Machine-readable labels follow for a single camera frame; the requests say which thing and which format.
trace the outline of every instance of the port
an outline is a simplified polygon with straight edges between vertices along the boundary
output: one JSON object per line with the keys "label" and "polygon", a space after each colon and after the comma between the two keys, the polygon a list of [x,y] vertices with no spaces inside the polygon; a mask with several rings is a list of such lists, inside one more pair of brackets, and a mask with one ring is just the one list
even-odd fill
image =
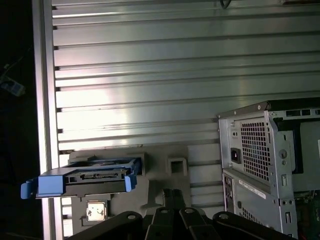
{"label": "port", "polygon": [[77,182],[77,178],[72,176],[72,177],[69,177],[69,182],[70,183],[76,183]]}
{"label": "port", "polygon": [[285,111],[285,115],[287,117],[297,117],[300,116],[300,110]]}
{"label": "port", "polygon": [[236,164],[241,164],[241,150],[238,148],[231,148],[230,149],[231,153],[231,161],[236,163]]}
{"label": "port", "polygon": [[301,115],[302,116],[309,116],[310,114],[311,114],[310,109],[301,110]]}

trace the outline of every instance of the computer chassis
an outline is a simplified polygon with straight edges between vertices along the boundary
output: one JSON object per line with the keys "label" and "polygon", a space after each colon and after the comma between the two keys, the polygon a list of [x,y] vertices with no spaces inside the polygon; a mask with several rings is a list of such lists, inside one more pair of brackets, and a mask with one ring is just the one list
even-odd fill
{"label": "computer chassis", "polygon": [[226,211],[298,238],[295,193],[320,189],[320,97],[265,101],[218,122]]}

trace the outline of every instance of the ventilation grille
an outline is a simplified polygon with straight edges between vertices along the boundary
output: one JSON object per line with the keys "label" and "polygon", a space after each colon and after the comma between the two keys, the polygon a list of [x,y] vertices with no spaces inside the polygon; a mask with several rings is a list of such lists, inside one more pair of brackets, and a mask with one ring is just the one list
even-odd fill
{"label": "ventilation grille", "polygon": [[241,141],[244,170],[269,181],[270,150],[267,147],[265,123],[242,123]]}
{"label": "ventilation grille", "polygon": [[243,217],[245,219],[248,219],[250,221],[253,221],[257,224],[263,225],[260,221],[258,221],[249,211],[247,211],[245,208],[242,208],[242,213],[239,214],[240,217]]}

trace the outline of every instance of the metal panel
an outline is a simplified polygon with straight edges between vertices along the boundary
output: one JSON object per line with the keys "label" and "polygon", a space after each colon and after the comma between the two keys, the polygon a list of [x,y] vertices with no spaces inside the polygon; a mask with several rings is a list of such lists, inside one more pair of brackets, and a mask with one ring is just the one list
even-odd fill
{"label": "metal panel", "polygon": [[[223,209],[216,114],[320,96],[319,5],[41,2],[33,0],[41,171],[74,150],[187,143],[193,205],[212,215]],[[61,205],[43,202],[52,239],[62,238]]]}

